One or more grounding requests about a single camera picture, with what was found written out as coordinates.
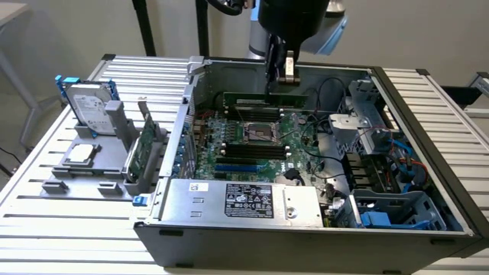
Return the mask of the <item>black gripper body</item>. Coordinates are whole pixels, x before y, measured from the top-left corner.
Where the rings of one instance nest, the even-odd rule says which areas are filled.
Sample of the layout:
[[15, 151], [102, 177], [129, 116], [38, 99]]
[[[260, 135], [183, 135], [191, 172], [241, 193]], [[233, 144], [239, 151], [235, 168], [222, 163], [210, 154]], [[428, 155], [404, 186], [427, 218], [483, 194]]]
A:
[[328, 1], [259, 1], [258, 23], [267, 33], [282, 40], [306, 40], [319, 28]]

